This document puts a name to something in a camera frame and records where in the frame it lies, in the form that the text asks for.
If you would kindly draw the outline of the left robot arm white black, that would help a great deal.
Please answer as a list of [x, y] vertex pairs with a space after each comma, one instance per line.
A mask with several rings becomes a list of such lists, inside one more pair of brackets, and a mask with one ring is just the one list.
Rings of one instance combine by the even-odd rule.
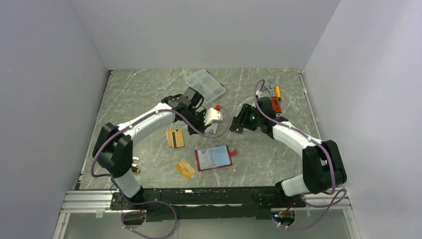
[[123, 202], [137, 209], [144, 201], [144, 189], [132, 172], [133, 148], [156, 130], [179, 120], [188, 125], [190, 134], [204, 133], [206, 110], [200, 110], [204, 97], [188, 88], [183, 94], [167, 96], [153, 109], [119, 125], [106, 123], [100, 130], [93, 149], [92, 166], [107, 171], [114, 185], [124, 195]]

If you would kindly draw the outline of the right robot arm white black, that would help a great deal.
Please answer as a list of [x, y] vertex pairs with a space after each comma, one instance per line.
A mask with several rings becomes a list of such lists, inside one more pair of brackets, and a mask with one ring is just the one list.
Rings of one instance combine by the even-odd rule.
[[261, 131], [277, 140], [302, 159], [302, 173], [276, 184], [274, 200], [285, 207], [299, 194], [318, 194], [331, 190], [347, 181], [347, 174], [338, 149], [333, 140], [323, 141], [299, 130], [276, 113], [269, 97], [256, 100], [257, 106], [244, 104], [230, 126], [231, 131], [248, 129]]

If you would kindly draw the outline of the gold credit card stack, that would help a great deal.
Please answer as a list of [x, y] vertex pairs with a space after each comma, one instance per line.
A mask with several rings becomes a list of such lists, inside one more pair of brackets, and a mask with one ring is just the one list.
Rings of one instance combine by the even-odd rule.
[[173, 129], [166, 132], [167, 143], [170, 148], [181, 148], [185, 146], [183, 131]]

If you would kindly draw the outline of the silver VIP credit card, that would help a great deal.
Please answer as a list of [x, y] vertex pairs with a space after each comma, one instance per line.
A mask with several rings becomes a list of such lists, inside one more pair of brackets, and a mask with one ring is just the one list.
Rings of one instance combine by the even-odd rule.
[[209, 169], [213, 166], [212, 154], [210, 149], [201, 149], [197, 151], [198, 162], [201, 170]]

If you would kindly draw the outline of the single gold credit card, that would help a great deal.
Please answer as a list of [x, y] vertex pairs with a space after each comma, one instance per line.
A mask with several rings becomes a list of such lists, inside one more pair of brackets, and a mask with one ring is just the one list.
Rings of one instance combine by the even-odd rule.
[[175, 168], [187, 180], [196, 173], [196, 170], [184, 159], [177, 163]]

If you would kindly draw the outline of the red leather card holder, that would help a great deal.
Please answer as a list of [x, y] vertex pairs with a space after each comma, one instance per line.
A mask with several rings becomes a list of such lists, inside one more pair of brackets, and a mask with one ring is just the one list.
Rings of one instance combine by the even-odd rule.
[[197, 153], [197, 151], [199, 151], [200, 149], [196, 150], [195, 158], [196, 158], [197, 169], [199, 171], [207, 171], [207, 170], [218, 169], [218, 168], [223, 168], [223, 167], [228, 167], [228, 166], [233, 165], [232, 157], [236, 156], [237, 154], [236, 148], [234, 148], [233, 150], [230, 150], [228, 145], [222, 145], [222, 146], [211, 147], [207, 149], [211, 150], [213, 166], [209, 169], [201, 170], [199, 167], [198, 153]]

